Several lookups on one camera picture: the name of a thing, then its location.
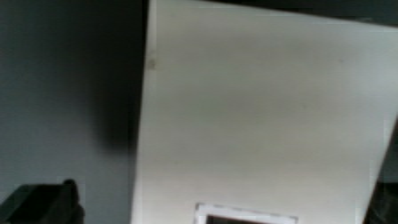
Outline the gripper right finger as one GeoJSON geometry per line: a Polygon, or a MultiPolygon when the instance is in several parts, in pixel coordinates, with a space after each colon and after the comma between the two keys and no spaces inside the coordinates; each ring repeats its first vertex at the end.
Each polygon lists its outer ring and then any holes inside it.
{"type": "Polygon", "coordinates": [[[398,224],[398,183],[377,184],[368,224],[398,224]]]}

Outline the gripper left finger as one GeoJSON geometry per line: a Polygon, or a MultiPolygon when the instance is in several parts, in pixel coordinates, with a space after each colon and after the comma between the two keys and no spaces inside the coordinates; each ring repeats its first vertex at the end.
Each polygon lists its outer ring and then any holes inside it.
{"type": "Polygon", "coordinates": [[[0,224],[86,224],[84,219],[73,179],[61,184],[22,185],[0,203],[0,224]]]}

